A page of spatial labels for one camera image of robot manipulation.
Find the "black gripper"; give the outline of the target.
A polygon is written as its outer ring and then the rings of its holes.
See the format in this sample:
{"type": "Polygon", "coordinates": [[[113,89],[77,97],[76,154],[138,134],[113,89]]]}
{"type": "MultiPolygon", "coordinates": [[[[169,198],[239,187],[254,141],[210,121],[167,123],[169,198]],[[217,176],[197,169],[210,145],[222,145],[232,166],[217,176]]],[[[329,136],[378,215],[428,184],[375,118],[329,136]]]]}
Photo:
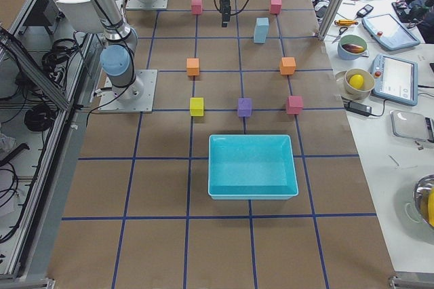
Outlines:
{"type": "Polygon", "coordinates": [[[222,28],[226,28],[228,26],[228,22],[231,19],[230,1],[220,1],[220,13],[222,16],[222,28]]]}

